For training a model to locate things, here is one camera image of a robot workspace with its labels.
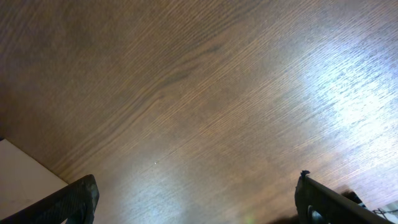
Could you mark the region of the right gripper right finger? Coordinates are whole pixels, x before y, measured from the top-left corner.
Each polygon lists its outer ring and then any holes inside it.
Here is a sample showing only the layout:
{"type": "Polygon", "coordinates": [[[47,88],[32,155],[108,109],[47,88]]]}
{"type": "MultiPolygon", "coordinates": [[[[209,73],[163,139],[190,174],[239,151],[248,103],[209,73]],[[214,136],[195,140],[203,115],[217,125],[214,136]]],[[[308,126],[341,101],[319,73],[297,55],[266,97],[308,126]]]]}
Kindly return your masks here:
{"type": "Polygon", "coordinates": [[[295,188],[295,206],[300,223],[383,224],[390,221],[325,187],[303,170],[295,188]]]}

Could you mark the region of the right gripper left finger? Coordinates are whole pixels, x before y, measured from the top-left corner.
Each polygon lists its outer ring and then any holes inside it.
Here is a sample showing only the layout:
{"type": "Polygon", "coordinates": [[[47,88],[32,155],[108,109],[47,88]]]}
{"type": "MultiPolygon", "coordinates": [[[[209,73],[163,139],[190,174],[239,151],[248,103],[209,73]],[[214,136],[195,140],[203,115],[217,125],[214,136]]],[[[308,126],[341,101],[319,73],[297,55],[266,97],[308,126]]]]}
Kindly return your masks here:
{"type": "Polygon", "coordinates": [[[100,193],[94,175],[86,175],[27,208],[2,224],[92,224],[100,193]]]}

